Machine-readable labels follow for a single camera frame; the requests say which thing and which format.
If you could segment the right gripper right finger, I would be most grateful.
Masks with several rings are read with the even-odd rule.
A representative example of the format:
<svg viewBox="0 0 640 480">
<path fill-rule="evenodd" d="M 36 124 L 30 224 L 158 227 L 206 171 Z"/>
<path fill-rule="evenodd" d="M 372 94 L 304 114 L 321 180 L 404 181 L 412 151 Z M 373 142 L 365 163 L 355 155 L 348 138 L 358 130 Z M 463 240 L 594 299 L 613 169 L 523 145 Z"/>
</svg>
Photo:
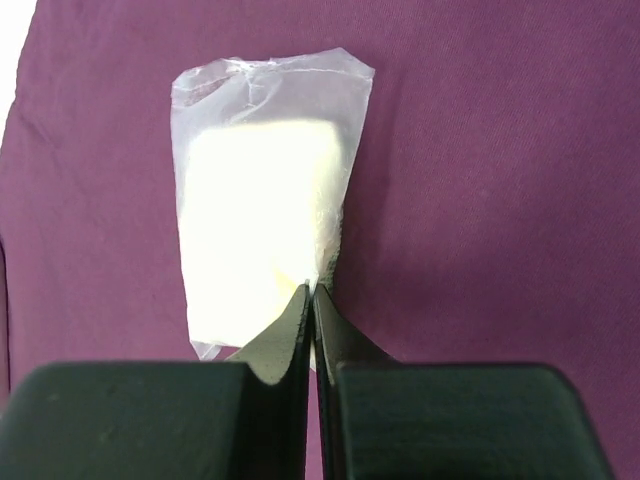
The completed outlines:
<svg viewBox="0 0 640 480">
<path fill-rule="evenodd" d="M 328 479 L 610 479 L 573 384 L 539 363 L 402 363 L 313 299 Z"/>
</svg>

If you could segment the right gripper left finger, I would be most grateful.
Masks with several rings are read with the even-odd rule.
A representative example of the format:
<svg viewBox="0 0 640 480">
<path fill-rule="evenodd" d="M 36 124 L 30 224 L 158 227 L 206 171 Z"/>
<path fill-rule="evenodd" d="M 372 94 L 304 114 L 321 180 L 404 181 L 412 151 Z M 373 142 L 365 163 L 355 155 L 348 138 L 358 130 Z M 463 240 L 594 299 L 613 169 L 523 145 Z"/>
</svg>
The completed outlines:
<svg viewBox="0 0 640 480">
<path fill-rule="evenodd" d="M 221 362 L 54 363 L 1 419 L 5 479 L 301 479 L 311 295 Z"/>
</svg>

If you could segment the gauze packet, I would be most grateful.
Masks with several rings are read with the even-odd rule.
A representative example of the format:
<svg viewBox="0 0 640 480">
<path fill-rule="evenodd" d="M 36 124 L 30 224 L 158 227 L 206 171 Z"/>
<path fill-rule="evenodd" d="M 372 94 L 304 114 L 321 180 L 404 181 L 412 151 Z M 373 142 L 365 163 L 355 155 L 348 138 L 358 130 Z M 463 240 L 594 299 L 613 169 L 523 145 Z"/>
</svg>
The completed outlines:
<svg viewBox="0 0 640 480">
<path fill-rule="evenodd" d="M 173 81 L 181 273 L 201 360 L 246 346 L 299 286 L 330 281 L 373 80 L 335 48 L 219 59 Z"/>
</svg>

